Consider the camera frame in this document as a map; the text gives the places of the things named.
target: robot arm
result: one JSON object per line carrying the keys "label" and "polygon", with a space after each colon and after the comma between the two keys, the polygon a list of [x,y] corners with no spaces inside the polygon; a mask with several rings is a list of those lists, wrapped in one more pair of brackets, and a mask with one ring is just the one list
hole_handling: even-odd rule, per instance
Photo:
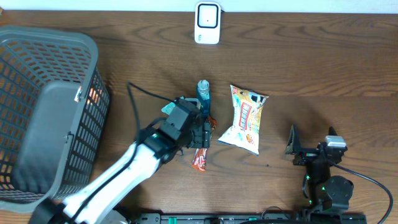
{"label": "robot arm", "polygon": [[[127,152],[111,166],[106,172],[95,179],[90,185],[67,197],[62,203],[66,206],[63,213],[72,217],[79,209],[81,203],[93,193],[108,177],[112,176],[133,155],[136,143],[132,144]],[[89,202],[89,204],[77,216],[76,223],[100,223],[101,220],[119,203],[127,193],[142,181],[152,176],[160,164],[160,159],[155,157],[155,152],[140,144],[137,147],[137,154],[131,165],[115,177],[110,183],[102,188]]]}
{"label": "robot arm", "polygon": [[44,200],[29,223],[101,223],[128,192],[171,161],[182,147],[209,146],[210,124],[204,122],[199,108],[199,104],[177,99],[176,107],[158,129],[152,123],[140,130],[139,142],[132,144],[113,166],[59,205]]}

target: black wire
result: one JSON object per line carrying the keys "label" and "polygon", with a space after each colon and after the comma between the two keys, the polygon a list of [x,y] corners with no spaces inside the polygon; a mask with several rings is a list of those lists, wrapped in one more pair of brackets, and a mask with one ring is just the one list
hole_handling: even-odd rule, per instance
{"label": "black wire", "polygon": [[306,221],[298,221],[298,220],[278,220],[278,219],[266,219],[266,220],[251,220],[242,222],[240,224],[321,224],[319,222],[306,222]]}
{"label": "black wire", "polygon": [[307,173],[304,174],[304,179],[303,179],[303,185],[302,185],[302,190],[305,198],[308,198],[308,195],[305,191],[305,184],[307,183]]}
{"label": "black wire", "polygon": [[390,190],[389,190],[387,187],[385,187],[384,185],[382,185],[380,182],[378,182],[378,181],[376,181],[376,180],[374,180],[374,179],[372,179],[372,178],[370,178],[370,177],[367,177],[367,176],[365,176],[365,175],[363,175],[363,174],[360,174],[360,173],[358,173],[358,172],[355,172],[355,171],[353,171],[353,170],[350,170],[350,169],[347,169],[347,168],[344,168],[344,167],[342,167],[342,166],[339,166],[339,165],[335,164],[333,161],[331,161],[329,158],[327,158],[326,155],[325,155],[325,158],[326,158],[326,160],[329,162],[330,165],[332,165],[332,166],[334,166],[334,167],[336,167],[336,168],[339,168],[339,169],[341,169],[341,170],[343,170],[343,171],[345,171],[345,172],[349,172],[350,174],[354,174],[354,175],[357,175],[358,177],[362,177],[362,178],[364,178],[365,180],[368,180],[368,181],[370,181],[370,182],[376,184],[377,186],[381,187],[384,191],[386,191],[386,193],[388,194],[388,197],[390,198],[390,204],[389,204],[389,206],[388,206],[388,209],[387,209],[386,213],[385,213],[384,216],[381,218],[381,220],[378,222],[378,224],[382,224],[384,221],[386,221],[387,217],[388,217],[388,216],[390,215],[390,213],[391,213],[392,206],[393,206],[393,204],[394,204],[394,199],[392,198],[392,194],[391,194]]}
{"label": "black wire", "polygon": [[167,101],[171,101],[172,100],[165,98],[163,96],[158,96],[156,94],[150,93],[146,90],[143,90],[142,88],[139,88],[138,86],[136,86],[135,84],[132,84],[131,82],[127,83],[127,92],[129,93],[129,97],[130,97],[130,101],[131,101],[131,105],[132,105],[132,109],[134,111],[134,117],[136,119],[136,128],[137,128],[137,134],[136,134],[136,145],[134,146],[134,152],[132,153],[131,158],[129,159],[129,161],[120,169],[118,170],[115,174],[113,174],[108,180],[106,180],[104,183],[102,183],[97,189],[95,189],[95,191],[93,193],[90,194],[90,196],[88,196],[83,203],[80,205],[79,209],[76,211],[76,213],[72,216],[72,218],[70,219],[69,223],[74,223],[76,218],[79,216],[79,214],[81,213],[81,211],[88,205],[88,203],[90,202],[91,199],[93,199],[93,197],[100,191],[102,190],[107,184],[109,184],[113,179],[115,179],[119,174],[121,174],[121,172],[123,172],[124,170],[126,170],[131,163],[133,162],[134,158],[136,157],[137,154],[137,146],[139,146],[141,144],[141,141],[139,139],[139,131],[141,129],[140,126],[140,122],[139,122],[139,115],[138,115],[138,110],[137,110],[137,106],[136,103],[134,101],[134,97],[132,96],[132,92],[130,89],[130,86],[133,86],[134,88],[137,88],[140,91],[143,91],[144,93],[150,95],[150,96],[154,96],[154,97],[158,97],[160,99],[163,100],[167,100]]}
{"label": "black wire", "polygon": [[146,91],[146,90],[143,90],[142,88],[136,86],[135,84],[133,84],[133,83],[131,83],[131,82],[128,82],[128,83],[127,83],[127,86],[128,86],[128,85],[131,85],[131,86],[133,86],[134,88],[138,89],[139,91],[142,91],[142,92],[144,92],[144,93],[146,93],[146,94],[148,94],[148,95],[150,95],[150,96],[154,96],[154,97],[157,97],[157,98],[160,98],[160,99],[163,99],[163,100],[167,100],[167,101],[170,101],[170,102],[174,103],[174,100],[170,100],[169,98],[166,98],[166,97],[163,97],[163,96],[159,96],[159,95],[156,95],[155,93],[151,93],[151,92],[148,92],[148,91]]}
{"label": "black wire", "polygon": [[270,206],[270,207],[268,207],[267,209],[265,209],[265,210],[262,212],[262,214],[261,214],[261,219],[264,219],[264,216],[266,215],[266,213],[267,213],[269,210],[273,209],[273,208],[279,209],[279,210],[282,212],[282,214],[284,214],[284,216],[285,216],[287,219],[289,219],[288,216],[285,214],[285,212],[284,212],[281,208],[279,208],[278,206]]}

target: candy wrapper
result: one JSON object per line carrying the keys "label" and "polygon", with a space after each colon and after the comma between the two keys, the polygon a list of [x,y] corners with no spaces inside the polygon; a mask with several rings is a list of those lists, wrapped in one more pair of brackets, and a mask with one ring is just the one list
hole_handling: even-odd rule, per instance
{"label": "candy wrapper", "polygon": [[206,171],[206,153],[207,148],[197,149],[192,160],[192,167],[200,172]]}
{"label": "candy wrapper", "polygon": [[234,106],[233,125],[218,141],[242,147],[258,156],[261,111],[268,96],[232,85],[231,92]]}
{"label": "candy wrapper", "polygon": [[[214,133],[214,130],[217,128],[217,121],[213,119],[211,116],[207,117],[207,123],[210,123],[211,133]],[[192,167],[200,172],[206,171],[206,153],[207,148],[197,149],[195,156],[192,160]]]}

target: wood grain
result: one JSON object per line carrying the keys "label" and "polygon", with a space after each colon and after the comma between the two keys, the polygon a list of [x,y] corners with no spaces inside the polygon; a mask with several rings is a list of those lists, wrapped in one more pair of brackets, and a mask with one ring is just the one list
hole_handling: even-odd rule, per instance
{"label": "wood grain", "polygon": [[[396,15],[224,13],[220,44],[197,45],[193,13],[5,11],[0,26],[46,27],[91,36],[98,68],[113,92],[109,119],[92,179],[132,143],[136,130],[125,84],[130,80],[169,98],[195,96],[201,79],[211,84],[212,115],[219,126],[206,173],[190,167],[193,151],[164,165],[123,201],[132,211],[262,212],[292,210],[302,197],[303,167],[284,148],[291,124],[315,146],[333,125],[348,143],[341,163],[385,184],[398,196],[398,20]],[[264,105],[260,155],[216,142],[231,125],[229,84],[270,96]],[[134,93],[142,125],[166,102]],[[388,206],[384,191],[354,182],[350,211],[376,223]],[[28,215],[0,212],[0,223],[25,223]],[[386,223],[397,223],[394,209]]]}

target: black cable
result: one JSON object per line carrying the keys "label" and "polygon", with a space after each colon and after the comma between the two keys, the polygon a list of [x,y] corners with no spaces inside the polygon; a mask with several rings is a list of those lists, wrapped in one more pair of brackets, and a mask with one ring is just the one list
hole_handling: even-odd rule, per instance
{"label": "black cable", "polygon": [[298,220],[278,220],[278,219],[266,219],[266,220],[251,220],[242,222],[240,224],[321,224],[319,222],[306,222],[306,221],[298,221]]}
{"label": "black cable", "polygon": [[268,207],[267,209],[265,209],[265,210],[262,212],[262,214],[261,214],[261,219],[264,219],[264,216],[266,215],[266,213],[267,213],[269,210],[273,209],[273,208],[279,209],[279,210],[282,212],[282,214],[284,214],[284,216],[285,216],[287,219],[289,219],[288,216],[285,214],[285,212],[284,212],[281,208],[279,208],[278,206],[270,206],[270,207]]}
{"label": "black cable", "polygon": [[336,168],[339,168],[339,169],[341,169],[341,170],[343,170],[343,171],[345,171],[345,172],[349,172],[350,174],[354,174],[354,175],[357,175],[358,177],[362,177],[362,178],[364,178],[365,180],[368,180],[368,181],[370,181],[370,182],[376,184],[377,186],[381,187],[381,189],[383,189],[384,191],[386,191],[386,193],[388,194],[388,197],[390,198],[390,204],[389,204],[389,206],[388,206],[388,209],[387,209],[386,213],[385,213],[384,216],[381,218],[381,220],[378,222],[378,224],[382,224],[384,221],[386,221],[387,217],[388,217],[388,216],[390,215],[390,213],[391,213],[392,206],[393,206],[393,204],[394,204],[394,199],[392,198],[392,194],[391,194],[390,190],[389,190],[387,187],[385,187],[384,185],[382,185],[380,182],[378,182],[378,181],[376,181],[376,180],[374,180],[374,179],[372,179],[372,178],[370,178],[370,177],[367,177],[367,176],[365,176],[365,175],[363,175],[363,174],[360,174],[360,173],[358,173],[358,172],[355,172],[355,171],[353,171],[353,170],[350,170],[350,169],[347,169],[347,168],[344,168],[344,167],[342,167],[342,166],[339,166],[339,165],[335,164],[333,161],[331,161],[329,158],[327,158],[326,152],[324,152],[324,153],[325,153],[325,158],[326,158],[326,160],[329,162],[330,165],[332,165],[332,166],[334,166],[334,167],[336,167]]}
{"label": "black cable", "polygon": [[129,159],[129,161],[120,169],[118,170],[115,174],[113,174],[108,180],[106,180],[104,183],[102,183],[97,189],[94,190],[93,193],[90,194],[90,196],[88,196],[83,203],[80,205],[79,209],[76,211],[76,213],[72,216],[72,218],[70,219],[69,223],[73,224],[76,220],[76,218],[79,216],[79,214],[81,213],[81,211],[88,205],[88,203],[90,202],[91,199],[93,199],[93,197],[100,191],[102,190],[107,184],[109,184],[113,179],[115,179],[119,174],[121,174],[121,172],[123,172],[124,170],[126,170],[131,163],[133,162],[134,158],[136,157],[137,154],[137,146],[139,146],[141,144],[141,141],[139,139],[139,131],[141,129],[140,127],[140,122],[139,122],[139,116],[138,116],[138,110],[137,110],[137,106],[136,103],[134,101],[134,97],[132,96],[132,92],[130,89],[130,86],[133,86],[134,88],[137,88],[138,90],[150,95],[150,96],[154,96],[154,97],[158,97],[160,99],[163,100],[167,100],[170,102],[173,102],[172,100],[165,98],[163,96],[158,96],[156,94],[150,93],[146,90],[143,90],[142,88],[139,88],[138,86],[136,86],[135,84],[132,84],[131,82],[127,83],[127,92],[129,93],[129,97],[130,97],[130,101],[131,101],[131,105],[132,105],[132,109],[134,111],[134,117],[136,119],[136,128],[137,128],[137,133],[136,133],[136,145],[134,146],[134,152],[132,153],[131,158]]}
{"label": "black cable", "polygon": [[144,92],[144,93],[146,93],[146,94],[148,94],[148,95],[150,95],[150,96],[154,96],[154,97],[157,97],[157,98],[160,98],[160,99],[167,100],[167,101],[170,101],[170,102],[172,102],[172,103],[175,103],[174,100],[170,100],[169,98],[166,98],[166,97],[163,97],[163,96],[159,96],[159,95],[156,95],[155,93],[151,93],[151,92],[148,92],[148,91],[146,91],[146,90],[143,90],[142,88],[136,86],[135,84],[132,84],[131,82],[128,82],[128,83],[127,83],[127,86],[128,86],[128,85],[131,85],[131,86],[133,86],[134,88],[138,89],[139,91],[142,91],[142,92]]}
{"label": "black cable", "polygon": [[307,173],[304,174],[304,179],[303,179],[303,185],[302,185],[302,190],[305,198],[308,198],[308,195],[305,191],[305,184],[307,183]]}

